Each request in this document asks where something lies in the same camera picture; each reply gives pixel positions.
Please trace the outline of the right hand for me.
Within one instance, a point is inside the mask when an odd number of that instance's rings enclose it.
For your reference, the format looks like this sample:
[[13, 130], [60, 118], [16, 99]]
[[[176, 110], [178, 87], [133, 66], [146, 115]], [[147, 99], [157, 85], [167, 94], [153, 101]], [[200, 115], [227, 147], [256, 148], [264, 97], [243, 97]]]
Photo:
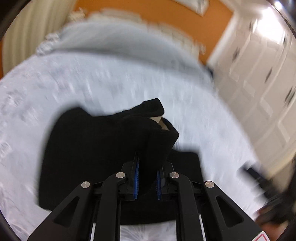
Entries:
[[277, 224], [272, 221], [264, 222], [265, 216], [267, 216], [267, 214], [270, 214], [272, 210], [272, 207], [262, 207], [261, 209], [257, 210], [258, 216], [255, 222], [267, 234], [271, 241], [276, 241], [288, 227], [289, 222], [285, 221], [281, 224]]

